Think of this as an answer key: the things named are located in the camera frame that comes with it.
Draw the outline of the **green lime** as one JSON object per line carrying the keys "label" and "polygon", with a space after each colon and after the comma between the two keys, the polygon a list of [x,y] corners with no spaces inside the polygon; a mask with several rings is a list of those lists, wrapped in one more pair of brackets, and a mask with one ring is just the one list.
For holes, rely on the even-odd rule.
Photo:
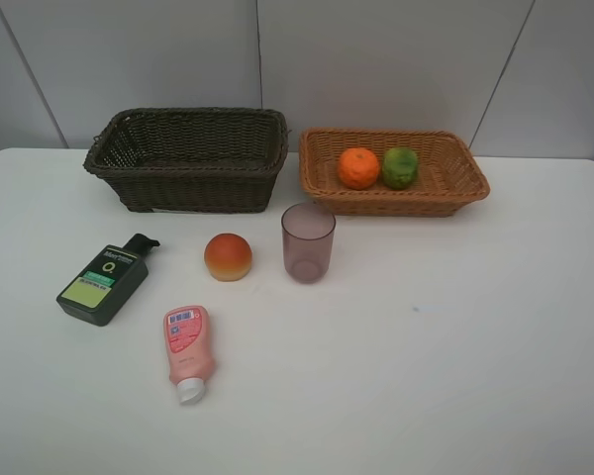
{"label": "green lime", "polygon": [[394,190],[407,189],[416,181],[418,167],[418,156],[412,149],[389,148],[383,155],[381,170],[383,182]]}

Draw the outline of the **tan wicker basket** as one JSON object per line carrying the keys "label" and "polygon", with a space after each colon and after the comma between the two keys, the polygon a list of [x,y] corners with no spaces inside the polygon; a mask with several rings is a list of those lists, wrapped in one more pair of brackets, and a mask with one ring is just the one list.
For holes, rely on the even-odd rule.
{"label": "tan wicker basket", "polygon": [[[418,176],[405,190],[393,190],[382,179],[352,190],[340,181],[337,166],[353,147],[379,158],[392,147],[407,147],[418,156]],[[446,131],[310,128],[300,137],[299,171],[306,194],[336,215],[448,217],[490,193],[467,145]]]}

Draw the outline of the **pink lotion bottle white cap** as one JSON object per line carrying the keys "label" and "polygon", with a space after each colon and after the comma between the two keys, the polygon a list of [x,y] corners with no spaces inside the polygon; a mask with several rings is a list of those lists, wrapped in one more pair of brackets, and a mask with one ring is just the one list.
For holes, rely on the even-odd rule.
{"label": "pink lotion bottle white cap", "polygon": [[215,369],[211,326],[202,306],[169,311],[163,318],[169,380],[181,405],[199,402]]}

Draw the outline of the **dark green pump bottle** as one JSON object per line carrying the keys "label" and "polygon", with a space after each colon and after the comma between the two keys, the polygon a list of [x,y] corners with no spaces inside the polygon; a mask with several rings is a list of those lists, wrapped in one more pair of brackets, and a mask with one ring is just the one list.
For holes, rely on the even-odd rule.
{"label": "dark green pump bottle", "polygon": [[134,234],[124,246],[105,246],[59,293],[70,316],[105,327],[149,275],[146,259],[160,242]]}

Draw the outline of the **purple translucent plastic cup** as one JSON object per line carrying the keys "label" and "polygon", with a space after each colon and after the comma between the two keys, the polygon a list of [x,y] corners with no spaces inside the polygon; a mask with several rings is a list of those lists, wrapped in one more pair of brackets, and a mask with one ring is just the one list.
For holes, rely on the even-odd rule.
{"label": "purple translucent plastic cup", "polygon": [[294,280],[311,284],[326,275],[336,224],[336,217],[317,203],[296,204],[283,213],[283,263]]}

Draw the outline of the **dark brown wicker basket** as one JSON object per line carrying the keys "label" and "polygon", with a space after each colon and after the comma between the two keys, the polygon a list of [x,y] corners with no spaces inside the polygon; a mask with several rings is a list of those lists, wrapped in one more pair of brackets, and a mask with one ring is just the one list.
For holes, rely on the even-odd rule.
{"label": "dark brown wicker basket", "polygon": [[282,113],[137,108],[115,115],[84,161],[131,212],[263,212],[288,152]]}

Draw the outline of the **orange mandarin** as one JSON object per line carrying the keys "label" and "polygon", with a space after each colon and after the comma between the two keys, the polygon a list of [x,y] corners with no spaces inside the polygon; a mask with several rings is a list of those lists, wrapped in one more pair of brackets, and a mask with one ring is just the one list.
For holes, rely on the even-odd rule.
{"label": "orange mandarin", "polygon": [[337,173],[346,187],[353,190],[364,190],[377,181],[380,162],[370,149],[351,147],[341,153]]}

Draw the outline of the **red orange round bun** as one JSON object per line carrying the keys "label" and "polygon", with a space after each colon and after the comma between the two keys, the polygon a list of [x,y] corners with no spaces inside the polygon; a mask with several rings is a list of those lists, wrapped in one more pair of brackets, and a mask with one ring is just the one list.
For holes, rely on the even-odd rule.
{"label": "red orange round bun", "polygon": [[218,281],[238,281],[251,270],[252,250],[248,242],[235,234],[219,234],[210,239],[204,250],[204,262]]}

